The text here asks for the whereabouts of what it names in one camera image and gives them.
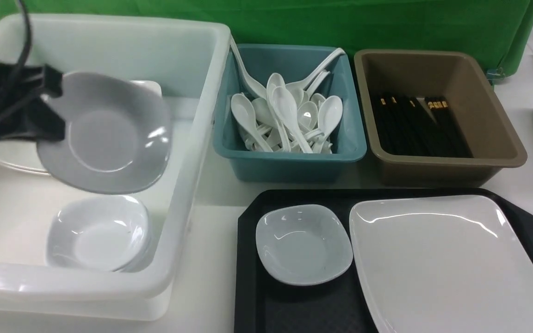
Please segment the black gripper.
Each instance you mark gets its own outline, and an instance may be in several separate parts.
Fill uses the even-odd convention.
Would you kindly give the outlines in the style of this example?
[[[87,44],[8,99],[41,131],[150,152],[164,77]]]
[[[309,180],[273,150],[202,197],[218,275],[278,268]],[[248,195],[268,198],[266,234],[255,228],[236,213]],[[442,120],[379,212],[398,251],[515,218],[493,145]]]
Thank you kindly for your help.
[[[16,63],[0,62],[0,141],[63,141],[65,120],[43,99],[63,95],[63,74],[48,65],[27,66],[30,50],[26,44]]]

